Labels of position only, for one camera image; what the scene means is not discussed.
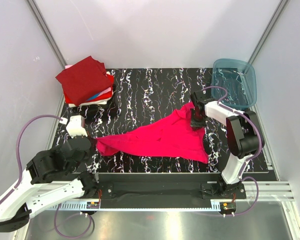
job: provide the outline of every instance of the folded cloth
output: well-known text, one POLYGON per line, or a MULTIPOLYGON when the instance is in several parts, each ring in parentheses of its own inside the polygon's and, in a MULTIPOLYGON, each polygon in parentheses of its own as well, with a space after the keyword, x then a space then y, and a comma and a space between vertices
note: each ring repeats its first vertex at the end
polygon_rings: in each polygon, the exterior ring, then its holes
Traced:
POLYGON ((55 78, 61 83, 63 92, 76 106, 112 86, 106 77, 105 65, 91 56, 64 69, 55 78))
POLYGON ((189 102, 153 124, 125 134, 98 137, 96 147, 103 156, 122 151, 136 156, 182 157, 206 164, 208 155, 203 145, 205 129, 193 131, 190 126, 193 107, 189 102))
POLYGON ((69 107, 74 108, 74 107, 89 106, 89 105, 106 105, 108 100, 110 100, 110 99, 111 99, 111 97, 103 99, 103 100, 99 100, 99 101, 84 102, 84 103, 81 103, 79 106, 69 103, 69 107))
MULTIPOLYGON (((112 84, 115 82, 115 77, 114 76, 106 74, 106 77, 111 81, 112 84)), ((106 90, 100 92, 97 97, 94 97, 93 99, 89 98, 85 102, 89 103, 89 102, 99 101, 99 100, 102 100, 102 99, 111 98, 112 92, 113 92, 113 87, 111 86, 111 87, 108 87, 106 90)), ((63 92, 63 94, 64 94, 64 97, 65 97, 65 103, 66 104, 73 104, 72 100, 68 97, 68 95, 65 92, 63 92)))

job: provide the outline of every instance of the black marble tabletop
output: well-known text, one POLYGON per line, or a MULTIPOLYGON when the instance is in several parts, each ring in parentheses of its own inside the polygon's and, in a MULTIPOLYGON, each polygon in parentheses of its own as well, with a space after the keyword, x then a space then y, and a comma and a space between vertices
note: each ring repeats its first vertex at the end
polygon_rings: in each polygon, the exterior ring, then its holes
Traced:
MULTIPOLYGON (((211 84, 212 68, 141 68, 109 69, 114 75, 115 95, 110 105, 63 106, 61 116, 80 114, 85 127, 93 137, 130 132, 152 124, 190 102, 190 94, 211 84)), ((181 157, 134 156, 118 152, 114 156, 96 153, 78 172, 88 170, 100 173, 202 173, 222 171, 230 152, 226 128, 209 118, 203 144, 209 155, 208 164, 181 157)), ((53 145, 63 143, 70 136, 59 124, 53 145)), ((263 153, 250 162, 247 171, 267 172, 263 153)))

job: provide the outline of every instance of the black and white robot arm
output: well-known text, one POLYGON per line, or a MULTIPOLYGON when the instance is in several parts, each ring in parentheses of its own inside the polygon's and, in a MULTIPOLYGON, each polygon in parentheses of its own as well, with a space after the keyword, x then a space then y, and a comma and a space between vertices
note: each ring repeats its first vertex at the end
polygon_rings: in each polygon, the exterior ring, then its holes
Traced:
POLYGON ((246 120, 236 114, 239 112, 246 116, 257 128, 261 147, 265 145, 262 130, 257 117, 253 111, 239 111, 222 107, 221 103, 206 98, 203 91, 196 91, 191 94, 194 109, 191 110, 191 127, 196 130, 206 126, 206 118, 212 118, 226 126, 227 144, 230 156, 225 169, 221 172, 216 191, 219 194, 230 192, 238 187, 242 174, 248 161, 259 149, 259 139, 253 127, 246 120))
POLYGON ((48 191, 36 194, 60 176, 72 173, 95 154, 96 143, 84 129, 84 118, 72 116, 66 130, 71 136, 64 144, 40 151, 27 164, 20 185, 0 204, 0 232, 12 232, 44 210, 73 198, 92 198, 97 192, 97 182, 92 173, 82 172, 73 181, 48 191))

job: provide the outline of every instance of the teal plastic bin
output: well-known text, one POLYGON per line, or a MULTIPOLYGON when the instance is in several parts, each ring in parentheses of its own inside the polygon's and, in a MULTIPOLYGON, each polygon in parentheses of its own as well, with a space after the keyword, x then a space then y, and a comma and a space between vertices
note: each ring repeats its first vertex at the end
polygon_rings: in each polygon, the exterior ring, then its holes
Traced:
MULTIPOLYGON (((222 100, 224 105, 238 110, 245 110, 256 104, 257 84, 253 66, 235 59, 218 59, 213 64, 212 86, 227 89, 228 96, 222 100)), ((221 98, 225 92, 212 88, 212 97, 221 98)))

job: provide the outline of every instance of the white wall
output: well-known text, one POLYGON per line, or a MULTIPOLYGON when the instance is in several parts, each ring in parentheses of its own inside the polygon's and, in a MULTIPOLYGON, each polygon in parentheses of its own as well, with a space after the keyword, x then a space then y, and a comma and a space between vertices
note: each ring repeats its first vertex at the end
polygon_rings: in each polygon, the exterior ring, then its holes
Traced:
POLYGON ((68 64, 212 67, 247 61, 279 0, 35 0, 68 64))
MULTIPOLYGON (((62 70, 26 1, 0 0, 0 195, 18 178, 16 139, 22 126, 40 114, 55 114, 62 91, 55 76, 62 70)), ((23 168, 44 150, 52 119, 25 131, 23 168)), ((0 240, 11 233, 0 233, 0 240)))
POLYGON ((260 117, 300 213, 300 0, 289 2, 253 66, 260 117))

